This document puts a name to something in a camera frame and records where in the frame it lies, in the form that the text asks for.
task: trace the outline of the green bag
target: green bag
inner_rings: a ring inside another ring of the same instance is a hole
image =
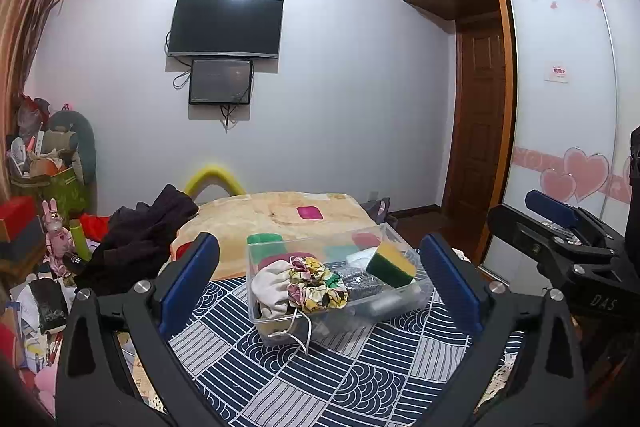
[[[11,177],[11,192],[14,196],[30,196],[36,201],[38,215],[42,216],[42,202],[54,199],[58,213],[65,226],[68,225],[69,212],[82,212],[87,208],[89,197],[87,188],[76,178],[73,169],[59,172],[55,176],[36,176],[34,178]]]

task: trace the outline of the clear plastic container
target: clear plastic container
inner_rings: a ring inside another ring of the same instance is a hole
[[[305,255],[301,253],[308,253],[324,263],[327,268],[337,269],[340,265],[344,265],[347,255],[377,247],[382,241],[392,243],[402,255],[417,267],[415,282],[400,288],[385,286],[382,293],[350,300],[344,308],[339,310],[325,310],[307,314],[312,323],[311,338],[315,341],[321,341],[336,333],[372,326],[411,310],[424,308],[433,292],[433,283],[422,268],[420,257],[416,251],[386,223],[351,232],[247,245],[246,287],[249,319],[255,324],[265,344],[293,343],[294,340],[285,335],[269,336],[276,331],[286,331],[287,329],[300,341],[305,342],[308,331],[308,322],[300,314],[296,316],[293,325],[291,324],[293,313],[277,319],[261,317],[258,302],[251,291],[251,282],[258,272],[258,263],[265,256],[291,254],[294,257],[304,257]]]

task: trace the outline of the curtain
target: curtain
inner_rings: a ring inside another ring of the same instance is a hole
[[[0,203],[10,198],[7,135],[16,132],[22,90],[54,0],[0,0]]]

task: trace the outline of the small monitor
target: small monitor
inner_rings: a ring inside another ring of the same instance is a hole
[[[250,60],[202,58],[193,61],[191,105],[246,105],[251,99]]]

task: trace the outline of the yellow sponge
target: yellow sponge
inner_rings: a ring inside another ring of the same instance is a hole
[[[389,286],[399,288],[414,280],[417,268],[398,251],[398,248],[383,241],[367,264],[367,272]]]

